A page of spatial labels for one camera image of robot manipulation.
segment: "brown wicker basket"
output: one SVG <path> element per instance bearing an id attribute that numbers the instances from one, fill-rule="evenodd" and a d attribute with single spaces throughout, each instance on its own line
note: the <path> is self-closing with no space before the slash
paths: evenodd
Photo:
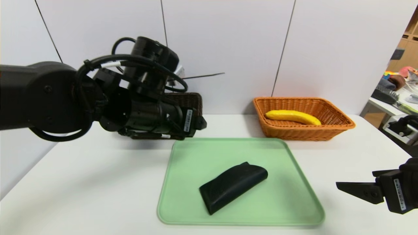
<path id="1" fill-rule="evenodd" d="M 261 129 L 267 137 L 284 140 L 330 140 L 353 129 L 356 125 L 332 103 L 314 97 L 258 97 L 254 106 Z M 265 113 L 270 110 L 296 110 L 318 118 L 322 125 L 304 125 L 293 121 L 270 120 Z"/>

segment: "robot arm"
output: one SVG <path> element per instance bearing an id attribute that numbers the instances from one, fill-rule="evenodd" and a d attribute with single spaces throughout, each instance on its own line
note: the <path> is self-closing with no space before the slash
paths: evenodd
<path id="1" fill-rule="evenodd" d="M 43 139 L 69 141 L 99 121 L 104 129 L 134 139 L 193 137 L 206 121 L 200 95 L 184 93 L 187 84 L 173 73 L 177 55 L 148 38 L 134 41 L 130 55 L 112 50 L 113 55 L 86 60 L 78 71 L 58 62 L 0 66 L 0 130 L 30 128 Z M 106 69 L 114 66 L 126 70 Z M 93 78 L 87 76 L 96 69 Z M 184 88 L 166 86 L 169 78 Z M 127 89 L 119 87 L 121 80 L 129 82 Z M 166 89 L 181 94 L 164 93 Z M 181 103 L 185 97 L 188 102 Z M 48 134 L 75 131 L 65 137 Z"/>

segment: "white table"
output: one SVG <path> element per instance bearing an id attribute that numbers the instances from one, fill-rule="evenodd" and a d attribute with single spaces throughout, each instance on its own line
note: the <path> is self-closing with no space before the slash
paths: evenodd
<path id="1" fill-rule="evenodd" d="M 253 115 L 206 115 L 196 137 L 263 137 Z M 317 227 L 165 225 L 156 208 L 173 141 L 135 141 L 96 123 L 82 138 L 54 147 L 1 201 L 2 235 L 110 234 L 417 234 L 418 210 L 388 211 L 339 191 L 336 181 L 374 181 L 409 155 L 359 116 L 357 127 L 326 142 L 287 141 L 321 201 Z"/>
<path id="2" fill-rule="evenodd" d="M 412 108 L 418 110 L 418 104 L 413 104 L 413 103 L 409 103 L 407 101 L 405 101 L 405 98 L 409 97 L 411 95 L 411 92 L 402 88 L 398 91 L 396 91 L 399 94 L 399 101 L 401 103 L 404 103 L 406 105 L 411 106 Z M 389 116 L 396 116 L 396 115 L 401 115 L 401 114 L 405 114 L 404 112 L 400 111 L 399 109 L 393 107 L 392 105 L 389 105 L 385 102 L 382 102 L 380 100 L 377 100 L 375 98 L 370 97 L 369 101 L 366 105 L 366 107 L 364 108 L 361 116 L 364 116 L 367 111 L 368 111 L 368 105 L 373 105 L 375 107 L 377 107 L 378 109 L 380 109 L 381 111 L 385 112 L 386 114 L 388 114 Z"/>

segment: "white wall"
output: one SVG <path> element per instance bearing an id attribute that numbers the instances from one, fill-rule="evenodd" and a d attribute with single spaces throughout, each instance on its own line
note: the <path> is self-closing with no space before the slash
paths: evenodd
<path id="1" fill-rule="evenodd" d="M 255 113 L 271 96 L 294 0 L 163 0 L 168 46 L 207 114 Z"/>
<path id="2" fill-rule="evenodd" d="M 417 0 L 296 0 L 274 96 L 314 96 L 359 114 Z"/>
<path id="3" fill-rule="evenodd" d="M 63 63 L 78 69 L 85 59 L 109 55 L 121 37 L 166 43 L 159 0 L 37 0 Z M 116 53 L 130 54 L 132 42 Z"/>
<path id="4" fill-rule="evenodd" d="M 34 0 L 1 1 L 1 64 L 59 61 Z M 1 131 L 0 192 L 10 189 L 56 144 L 28 129 Z"/>

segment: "banana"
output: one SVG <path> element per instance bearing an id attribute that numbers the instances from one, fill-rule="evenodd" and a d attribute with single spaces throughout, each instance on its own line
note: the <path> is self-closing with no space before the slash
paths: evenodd
<path id="1" fill-rule="evenodd" d="M 273 120 L 294 121 L 306 125 L 321 125 L 318 118 L 310 114 L 294 110 L 272 110 L 267 112 L 265 115 L 268 119 Z"/>

